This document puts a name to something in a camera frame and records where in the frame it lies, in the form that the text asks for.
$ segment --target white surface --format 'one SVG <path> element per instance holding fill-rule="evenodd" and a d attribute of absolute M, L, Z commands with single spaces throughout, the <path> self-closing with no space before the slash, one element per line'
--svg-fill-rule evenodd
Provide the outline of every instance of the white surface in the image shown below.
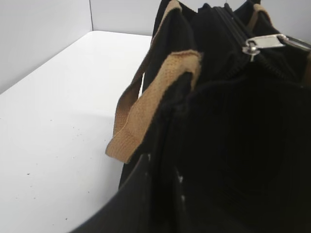
<path fill-rule="evenodd" d="M 65 233 L 116 193 L 104 154 L 151 38 L 91 32 L 0 95 L 0 232 Z"/>
<path fill-rule="evenodd" d="M 246 0 L 227 0 L 233 10 Z M 225 0 L 181 0 L 193 10 L 205 2 L 223 6 Z M 160 0 L 91 0 L 95 30 L 151 35 Z M 310 0 L 262 0 L 274 26 L 288 35 L 311 42 Z"/>
<path fill-rule="evenodd" d="M 89 0 L 0 0 L 0 93 L 91 30 Z"/>

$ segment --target zipper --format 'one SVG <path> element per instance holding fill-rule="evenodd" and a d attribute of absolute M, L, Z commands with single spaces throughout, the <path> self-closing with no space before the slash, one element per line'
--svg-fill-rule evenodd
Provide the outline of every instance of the zipper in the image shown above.
<path fill-rule="evenodd" d="M 247 39 L 246 35 L 241 33 L 241 30 L 238 28 L 237 25 L 234 25 L 234 21 L 232 18 L 228 18 L 224 9 L 222 7 L 214 7 L 220 21 L 224 24 L 227 28 L 226 33 L 229 37 L 233 38 L 233 41 L 237 44 L 238 51 L 241 51 L 241 48 L 245 46 L 245 41 Z M 250 55 L 247 53 L 241 54 L 241 62 L 240 64 L 227 72 L 225 75 L 222 76 L 222 79 L 228 80 L 238 74 L 240 71 L 244 69 L 244 67 L 250 61 Z"/>
<path fill-rule="evenodd" d="M 232 21 L 234 21 L 234 23 L 239 27 L 239 31 L 240 33 L 244 34 L 246 36 L 247 39 L 251 40 L 251 36 L 249 36 L 249 32 L 247 31 L 247 29 L 245 28 L 245 26 L 243 25 L 243 23 L 240 21 L 239 18 L 236 17 L 236 15 L 234 14 L 234 12 L 232 12 L 230 6 L 228 3 L 225 3 L 225 7 L 223 8 L 224 11 L 226 12 L 226 14 L 228 15 L 229 18 L 232 19 Z M 278 69 L 277 67 L 275 67 L 274 65 L 271 65 L 266 58 L 260 53 L 260 50 L 256 49 L 256 53 L 257 54 L 252 54 L 251 55 L 251 61 L 254 61 L 254 57 L 256 57 L 256 61 L 263 67 L 265 68 L 265 70 L 273 73 L 276 77 L 278 77 L 279 79 L 282 80 L 290 80 L 290 77 L 288 75 L 286 75 L 284 72 L 282 72 L 280 69 Z"/>
<path fill-rule="evenodd" d="M 225 4 L 225 8 L 222 7 L 215 7 L 216 13 L 218 14 L 219 18 L 226 26 L 228 31 L 231 34 L 231 37 L 234 38 L 237 45 L 239 46 L 240 51 L 247 56 L 244 56 L 241 60 L 240 66 L 237 68 L 229 71 L 225 77 L 225 80 L 230 79 L 237 73 L 243 70 L 243 68 L 249 63 L 253 62 L 256 58 L 256 61 L 267 71 L 276 75 L 279 79 L 288 80 L 289 77 L 281 72 L 278 68 L 271 65 L 265 57 L 260 53 L 261 49 L 267 48 L 275 48 L 275 47 L 282 47 L 284 46 L 278 40 L 278 35 L 273 35 L 272 37 L 262 38 L 260 36 L 249 38 L 248 35 L 243 32 L 241 29 L 241 25 L 236 22 L 236 17 L 234 13 L 231 11 L 228 4 Z"/>

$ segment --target tan webbing handle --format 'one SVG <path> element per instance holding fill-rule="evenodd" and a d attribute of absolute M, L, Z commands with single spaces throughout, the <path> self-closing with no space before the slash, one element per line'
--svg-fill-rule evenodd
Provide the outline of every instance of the tan webbing handle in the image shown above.
<path fill-rule="evenodd" d="M 264 12 L 266 14 L 266 16 L 268 17 L 269 19 L 269 22 L 272 24 L 271 22 L 271 19 L 270 19 L 270 16 L 269 16 L 269 13 L 266 11 L 266 9 L 263 8 L 263 6 L 259 5 L 259 4 L 254 4 L 254 12 L 253 12 L 253 15 L 251 17 L 251 19 L 249 20 L 248 22 L 248 25 L 247 27 L 253 31 L 256 23 L 257 23 L 257 20 L 258 20 L 258 12 Z"/>
<path fill-rule="evenodd" d="M 145 58 L 143 59 L 142 63 L 140 64 L 136 74 L 134 75 L 134 77 L 132 79 L 131 84 L 126 88 L 126 90 L 123 92 L 123 94 L 121 95 L 121 97 L 118 101 L 116 113 L 115 113 L 115 124 L 114 124 L 114 128 L 113 128 L 113 135 L 115 135 L 117 132 L 119 132 L 123 128 L 123 126 L 126 123 L 126 119 L 127 119 L 128 113 L 129 113 L 132 105 L 138 99 L 139 90 L 140 90 L 141 82 L 142 82 L 142 76 L 143 76 L 144 72 L 146 71 L 146 68 L 148 67 L 148 65 L 150 63 L 150 59 L 152 57 L 152 54 L 153 54 L 154 48 L 155 48 L 155 44 L 156 44 L 157 39 L 158 39 L 158 32 L 159 32 L 167 14 L 174 9 L 180 9 L 181 10 L 181 6 L 179 5 L 178 1 L 176 1 L 176 0 L 172 0 L 169 2 L 168 6 L 164 12 L 162 21 L 159 25 L 159 28 L 158 28 L 155 36 L 152 39 L 148 53 L 146 54 Z"/>
<path fill-rule="evenodd" d="M 185 72 L 193 74 L 191 81 L 193 88 L 200 72 L 198 52 L 193 50 L 172 52 L 163 62 L 155 79 L 138 99 L 142 75 L 150 63 L 158 32 L 164 18 L 173 9 L 181 10 L 176 0 L 169 2 L 146 57 L 117 105 L 114 137 L 106 148 L 106 154 L 124 163 L 129 162 L 137 147 L 142 143 L 165 91 Z"/>

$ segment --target white wall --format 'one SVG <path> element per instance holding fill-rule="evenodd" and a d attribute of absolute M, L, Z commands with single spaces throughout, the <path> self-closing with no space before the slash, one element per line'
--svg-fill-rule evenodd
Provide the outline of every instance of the white wall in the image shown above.
<path fill-rule="evenodd" d="M 0 0 L 0 93 L 91 30 L 89 0 Z"/>
<path fill-rule="evenodd" d="M 193 10 L 207 2 L 223 6 L 225 0 L 180 0 Z M 246 0 L 228 0 L 235 10 Z M 160 0 L 91 0 L 94 30 L 150 35 Z M 262 0 L 274 26 L 281 32 L 311 41 L 311 0 Z"/>

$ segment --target metal zipper pull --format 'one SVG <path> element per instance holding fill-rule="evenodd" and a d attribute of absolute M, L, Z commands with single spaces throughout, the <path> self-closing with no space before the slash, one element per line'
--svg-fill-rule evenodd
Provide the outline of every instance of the metal zipper pull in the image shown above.
<path fill-rule="evenodd" d="M 286 37 L 283 34 L 264 35 L 249 38 L 245 42 L 245 47 L 242 51 L 251 56 L 251 62 L 254 61 L 256 55 L 260 53 L 260 49 L 278 48 L 285 46 L 279 40 L 279 38 Z"/>
<path fill-rule="evenodd" d="M 310 44 L 283 34 L 249 38 L 246 40 L 245 45 L 246 46 L 243 47 L 242 51 L 251 56 L 251 62 L 253 62 L 255 56 L 260 53 L 260 49 L 279 48 L 288 45 L 304 51 L 311 51 Z"/>

